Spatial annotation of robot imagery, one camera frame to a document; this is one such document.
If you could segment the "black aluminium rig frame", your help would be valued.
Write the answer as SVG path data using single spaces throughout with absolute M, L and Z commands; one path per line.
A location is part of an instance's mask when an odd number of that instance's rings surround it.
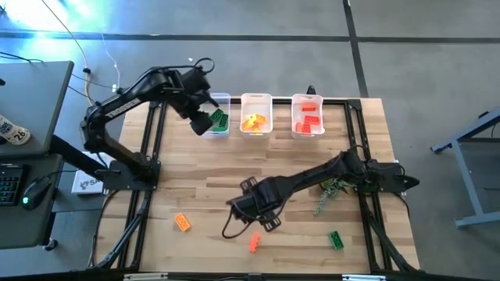
M 273 108 L 269 138 L 243 137 L 240 108 L 230 110 L 225 138 L 195 135 L 186 120 L 168 109 L 159 159 L 162 172 L 152 195 L 139 268 L 143 272 L 367 273 L 370 270 L 359 199 L 340 193 L 314 215 L 321 190 L 295 194 L 281 213 L 281 226 L 267 233 L 228 219 L 226 202 L 241 194 L 241 181 L 254 176 L 289 176 L 323 164 L 339 151 L 366 142 L 380 162 L 394 154 L 379 99 L 325 105 L 325 134 L 318 140 L 291 136 L 291 108 Z M 191 229 L 182 232 L 174 216 L 183 213 Z M 335 250 L 328 233 L 338 231 L 344 248 Z M 253 233 L 257 251 L 249 251 Z

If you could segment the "dark grey desk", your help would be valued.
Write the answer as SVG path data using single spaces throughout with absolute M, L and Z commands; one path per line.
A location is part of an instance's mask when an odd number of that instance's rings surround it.
M 25 165 L 26 170 L 17 205 L 0 207 L 0 250 L 44 246 L 51 238 L 55 213 L 52 206 L 63 167 L 59 155 L 46 155 L 20 160 L 0 161 L 0 164 Z M 28 211 L 22 207 L 21 198 L 28 185 L 36 178 L 50 176 L 52 185 L 44 200 Z

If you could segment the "white plastic handled bin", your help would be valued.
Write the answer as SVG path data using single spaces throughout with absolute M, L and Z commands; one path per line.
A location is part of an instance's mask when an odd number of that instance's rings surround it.
M 252 114 L 264 115 L 266 124 L 260 124 L 260 132 L 242 131 L 241 124 L 252 119 Z M 273 98 L 270 94 L 245 93 L 241 96 L 241 121 L 239 126 L 243 137 L 266 139 L 273 131 Z

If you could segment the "black computer mouse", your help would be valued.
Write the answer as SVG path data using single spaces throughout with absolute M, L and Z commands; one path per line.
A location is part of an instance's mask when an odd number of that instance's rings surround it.
M 34 210 L 45 198 L 52 185 L 50 176 L 41 176 L 34 179 L 25 189 L 21 198 L 22 207 L 28 211 Z

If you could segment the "white printed pouch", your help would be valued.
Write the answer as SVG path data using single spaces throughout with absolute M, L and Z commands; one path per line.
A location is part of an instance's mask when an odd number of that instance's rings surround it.
M 3 137 L 11 144 L 23 145 L 29 141 L 31 134 L 28 129 L 17 126 L 0 115 L 0 137 Z

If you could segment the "black desk support bar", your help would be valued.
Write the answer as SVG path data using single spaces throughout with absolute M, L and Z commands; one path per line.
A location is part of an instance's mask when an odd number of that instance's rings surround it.
M 74 146 L 56 135 L 50 141 L 48 153 L 50 155 L 60 155 L 64 162 L 71 164 L 97 180 L 103 181 L 110 174 L 110 170 L 102 163 L 86 156 L 83 152 L 77 150 Z

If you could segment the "silver aluminium bracket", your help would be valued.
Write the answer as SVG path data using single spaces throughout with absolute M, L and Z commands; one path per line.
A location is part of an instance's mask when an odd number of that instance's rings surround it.
M 343 274 L 342 281 L 387 281 L 385 276 L 377 275 L 358 275 L 358 274 Z
M 164 272 L 137 272 L 125 274 L 123 281 L 170 281 L 169 274 Z

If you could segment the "backlit black keyboard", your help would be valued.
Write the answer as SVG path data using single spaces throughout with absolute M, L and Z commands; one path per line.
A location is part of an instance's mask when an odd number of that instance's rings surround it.
M 25 165 L 0 164 L 0 207 L 17 205 Z

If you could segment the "grey metal table frame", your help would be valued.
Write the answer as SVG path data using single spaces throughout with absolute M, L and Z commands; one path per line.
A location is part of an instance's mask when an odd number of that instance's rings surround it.
M 450 148 L 454 151 L 462 180 L 473 206 L 473 214 L 455 220 L 459 229 L 500 222 L 500 211 L 486 212 L 477 190 L 500 191 L 500 137 L 478 137 L 485 130 L 500 130 L 500 106 L 482 113 L 473 123 L 454 133 L 430 150 L 439 154 Z

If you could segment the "right clear plastic bin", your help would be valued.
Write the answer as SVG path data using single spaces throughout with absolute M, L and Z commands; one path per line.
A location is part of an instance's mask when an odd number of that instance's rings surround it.
M 302 104 L 315 104 L 317 110 L 315 112 L 303 112 Z M 304 123 L 304 116 L 319 116 L 320 124 L 311 125 L 312 133 L 305 135 L 295 132 L 295 124 L 297 122 Z M 314 140 L 321 138 L 325 134 L 323 125 L 323 98 L 320 95 L 294 94 L 291 99 L 291 136 L 294 139 Z

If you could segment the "potted green succulent plant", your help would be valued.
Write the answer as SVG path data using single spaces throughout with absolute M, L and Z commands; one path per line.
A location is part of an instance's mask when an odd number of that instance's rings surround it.
M 335 199 L 340 191 L 348 193 L 348 188 L 356 187 L 355 184 L 345 180 L 333 178 L 320 183 L 320 188 L 323 193 L 320 195 L 319 203 L 314 211 L 314 215 L 318 216 L 324 209 L 328 199 Z

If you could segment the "white printed box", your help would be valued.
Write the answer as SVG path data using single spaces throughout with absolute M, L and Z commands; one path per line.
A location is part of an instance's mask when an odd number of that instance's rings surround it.
M 103 160 L 106 165 L 109 165 L 113 160 L 113 158 L 106 153 L 100 153 L 99 155 L 96 155 L 88 151 L 84 151 L 84 154 L 98 162 Z M 77 195 L 90 195 L 102 193 L 107 194 L 108 191 L 104 191 L 102 181 L 97 180 L 94 177 L 89 176 L 87 173 L 78 170 L 75 173 L 71 193 Z

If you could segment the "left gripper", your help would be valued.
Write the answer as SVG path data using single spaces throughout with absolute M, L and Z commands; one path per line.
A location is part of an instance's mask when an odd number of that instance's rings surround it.
M 211 97 L 208 91 L 199 91 L 195 94 L 182 94 L 177 98 L 177 113 L 181 117 L 190 117 L 190 126 L 199 136 L 203 135 L 213 126 L 210 115 L 206 112 L 199 112 L 200 106 L 209 103 L 215 108 L 219 104 Z

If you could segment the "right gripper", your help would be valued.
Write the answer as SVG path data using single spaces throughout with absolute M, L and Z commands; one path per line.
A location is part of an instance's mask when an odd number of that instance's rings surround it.
M 251 176 L 240 183 L 240 188 L 243 194 L 252 192 L 256 214 L 267 233 L 281 225 L 281 220 L 274 211 L 283 205 L 284 197 L 280 193 L 276 177 L 267 177 L 258 182 L 254 176 Z

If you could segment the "clear plastic handled bin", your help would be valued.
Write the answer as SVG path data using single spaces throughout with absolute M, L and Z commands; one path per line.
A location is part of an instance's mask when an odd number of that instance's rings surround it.
M 224 132 L 212 132 L 210 129 L 207 130 L 202 136 L 205 138 L 221 138 L 221 137 L 228 137 L 229 136 L 229 131 L 230 131 L 230 95 L 228 93 L 211 93 L 211 97 L 219 104 L 219 108 L 224 112 L 224 114 L 227 114 L 229 116 L 228 119 L 228 130 Z M 208 113 L 211 115 L 217 108 L 212 106 L 209 103 L 204 103 L 201 105 L 200 109 L 203 112 Z M 218 126 L 219 121 L 213 123 L 212 126 Z

